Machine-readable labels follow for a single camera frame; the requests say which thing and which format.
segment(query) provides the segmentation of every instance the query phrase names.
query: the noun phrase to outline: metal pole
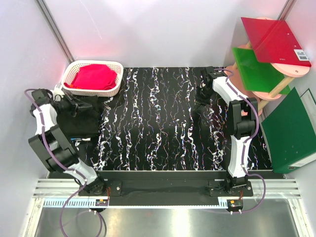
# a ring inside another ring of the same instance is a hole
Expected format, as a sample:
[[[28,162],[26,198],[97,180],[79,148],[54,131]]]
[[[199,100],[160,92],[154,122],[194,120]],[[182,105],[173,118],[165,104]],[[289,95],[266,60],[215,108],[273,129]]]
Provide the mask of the metal pole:
[[[277,19],[285,21],[295,3],[296,3],[296,0],[287,0]]]
[[[61,35],[57,25],[56,25],[56,22],[54,21],[46,3],[45,3],[45,0],[35,0],[35,2],[39,6],[39,9],[42,12],[43,16],[45,17],[46,22],[48,23],[51,31],[55,35],[55,38],[56,38],[57,42],[59,43],[61,49],[63,50],[68,62],[69,63],[74,62],[75,59],[74,59],[73,55],[71,54],[64,38],[62,37],[62,35]]]

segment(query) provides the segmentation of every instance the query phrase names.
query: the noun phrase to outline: green folder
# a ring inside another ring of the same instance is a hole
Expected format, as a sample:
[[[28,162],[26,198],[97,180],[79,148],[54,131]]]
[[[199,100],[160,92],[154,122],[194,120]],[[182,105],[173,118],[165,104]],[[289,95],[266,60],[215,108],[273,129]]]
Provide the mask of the green folder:
[[[262,122],[262,127],[275,173],[287,174],[316,153],[315,131],[295,88]]]
[[[270,63],[259,63],[252,49],[233,48],[236,64],[246,90],[271,92],[284,75]],[[287,95],[290,87],[284,88],[280,94]]]

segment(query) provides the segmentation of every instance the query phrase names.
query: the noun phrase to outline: gray floor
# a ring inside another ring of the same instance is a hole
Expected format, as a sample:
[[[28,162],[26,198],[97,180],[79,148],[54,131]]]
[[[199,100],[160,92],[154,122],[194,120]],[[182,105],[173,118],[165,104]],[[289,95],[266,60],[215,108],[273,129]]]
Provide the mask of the gray floor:
[[[245,208],[255,202],[245,200]],[[99,218],[85,209],[66,209],[63,223],[69,237],[95,237]],[[107,237],[298,237],[288,203],[267,199],[255,211],[229,215],[223,210],[107,209],[102,212]],[[44,208],[36,237],[63,237],[59,208]]]

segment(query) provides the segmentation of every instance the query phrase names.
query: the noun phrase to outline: basket rim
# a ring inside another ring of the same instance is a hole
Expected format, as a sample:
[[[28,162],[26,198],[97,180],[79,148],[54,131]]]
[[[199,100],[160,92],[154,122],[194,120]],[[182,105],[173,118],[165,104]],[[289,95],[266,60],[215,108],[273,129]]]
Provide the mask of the basket rim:
[[[118,79],[119,79],[119,83],[117,83],[117,85],[116,85],[115,87],[113,87],[112,89],[110,89],[110,90],[74,89],[74,88],[66,87],[66,86],[64,85],[65,78],[66,78],[65,75],[67,75],[67,74],[69,73],[69,71],[73,68],[74,65],[80,64],[80,63],[82,63],[82,62],[86,62],[86,63],[90,63],[90,64],[94,64],[94,63],[96,63],[96,64],[105,64],[105,65],[106,65],[106,63],[109,63],[109,64],[110,64],[110,63],[112,63],[112,64],[117,64],[117,65],[121,68],[121,72],[122,72],[122,73],[118,73],[118,75],[117,75],[117,77],[118,77]],[[112,91],[116,90],[116,89],[120,86],[120,84],[121,84],[121,82],[122,82],[123,69],[124,69],[124,67],[123,67],[123,65],[122,65],[121,63],[119,63],[119,62],[114,62],[114,61],[77,60],[77,61],[74,61],[74,62],[72,62],[71,64],[68,65],[67,69],[65,70],[65,72],[64,72],[64,74],[63,74],[63,76],[62,76],[61,84],[62,84],[62,87],[63,87],[63,88],[65,88],[66,90],[69,90],[69,91],[112,92]]]

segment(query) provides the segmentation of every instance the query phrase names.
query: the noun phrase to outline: barcode label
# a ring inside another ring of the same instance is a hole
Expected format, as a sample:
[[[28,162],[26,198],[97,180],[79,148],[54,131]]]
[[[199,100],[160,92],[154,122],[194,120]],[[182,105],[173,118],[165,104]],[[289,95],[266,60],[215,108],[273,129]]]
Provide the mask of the barcode label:
[[[302,49],[295,49],[294,52],[300,61],[308,61],[308,58]]]

